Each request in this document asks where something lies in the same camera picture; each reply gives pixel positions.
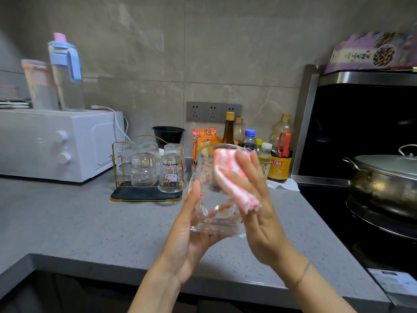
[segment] hand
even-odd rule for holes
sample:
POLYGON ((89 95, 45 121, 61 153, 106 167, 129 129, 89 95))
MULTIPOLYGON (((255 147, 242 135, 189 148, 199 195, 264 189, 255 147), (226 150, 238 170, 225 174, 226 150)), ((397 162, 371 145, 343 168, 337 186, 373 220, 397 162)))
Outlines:
POLYGON ((200 198, 200 191, 200 183, 195 181, 172 224, 164 250, 159 256, 164 270, 173 274, 181 285, 191 277, 207 249, 224 238, 220 235, 190 231, 191 222, 196 217, 194 208, 200 198))
POLYGON ((242 150, 237 151, 236 161, 246 174, 248 181, 243 180, 233 171, 225 169, 222 171, 232 182, 255 195, 262 204, 258 213, 249 211, 245 214, 241 210, 241 216, 251 251, 261 263, 274 268, 286 247, 292 246, 276 216, 256 152, 251 152, 250 160, 242 152, 242 150))

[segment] gold bottle cap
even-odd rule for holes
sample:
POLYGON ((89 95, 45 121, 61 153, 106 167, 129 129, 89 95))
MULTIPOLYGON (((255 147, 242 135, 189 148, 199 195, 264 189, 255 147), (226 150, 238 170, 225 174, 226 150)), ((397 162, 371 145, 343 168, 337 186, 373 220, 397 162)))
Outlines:
POLYGON ((234 112, 226 112, 226 120, 234 120, 234 112))

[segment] forearm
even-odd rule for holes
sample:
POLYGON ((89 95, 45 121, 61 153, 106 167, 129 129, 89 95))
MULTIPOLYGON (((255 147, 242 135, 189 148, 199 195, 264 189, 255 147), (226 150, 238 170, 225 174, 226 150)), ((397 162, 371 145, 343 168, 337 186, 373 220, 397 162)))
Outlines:
POLYGON ((288 245, 280 261, 273 268, 290 288, 300 309, 304 313, 355 312, 312 265, 297 285, 308 263, 309 261, 303 255, 288 245))
POLYGON ((161 269, 158 259, 148 270, 128 313, 171 313, 180 292, 178 280, 161 269))

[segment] gray speckled countertop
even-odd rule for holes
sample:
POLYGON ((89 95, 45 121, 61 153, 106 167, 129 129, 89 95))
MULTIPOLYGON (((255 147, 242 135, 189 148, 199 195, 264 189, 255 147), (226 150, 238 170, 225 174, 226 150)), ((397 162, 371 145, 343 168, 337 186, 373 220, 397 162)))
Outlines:
MULTIPOLYGON (((182 202, 111 202, 111 171, 83 185, 0 178, 0 298, 33 270, 139 285, 182 202)), ((289 240, 358 311, 387 312, 389 299, 304 197, 270 189, 289 240)), ((227 238, 203 257, 184 292, 296 307, 281 279, 227 238)))

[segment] upside-down glass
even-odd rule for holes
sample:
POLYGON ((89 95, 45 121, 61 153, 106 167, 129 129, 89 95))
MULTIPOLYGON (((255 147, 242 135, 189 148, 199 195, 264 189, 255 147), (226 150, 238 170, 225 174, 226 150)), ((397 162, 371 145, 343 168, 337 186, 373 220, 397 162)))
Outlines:
POLYGON ((156 161, 151 153, 135 153, 132 159, 132 186, 147 188, 156 183, 156 161))
POLYGON ((164 154, 165 153, 176 153, 177 155, 180 155, 183 162, 184 171, 187 170, 185 166, 184 150, 180 144, 166 144, 164 146, 164 154))
POLYGON ((138 146, 138 152, 141 153, 151 153, 155 156, 156 160, 156 171, 157 174, 161 169, 161 153, 159 152, 159 147, 157 143, 143 143, 138 146))
POLYGON ((162 192, 180 192, 187 187, 180 155, 169 153, 161 156, 158 189, 162 192))
POLYGON ((136 144, 132 141, 123 142, 123 143, 114 143, 113 149, 114 149, 114 157, 116 157, 115 163, 116 163, 117 172, 124 173, 125 175, 130 174, 132 172, 131 156, 135 152, 137 152, 136 144))
POLYGON ((192 231, 226 236, 245 235, 245 228, 236 200, 219 186, 214 172, 214 151, 218 148, 238 149, 231 144, 208 145, 197 153, 197 168, 191 180, 198 180, 201 193, 195 206, 198 223, 192 231))

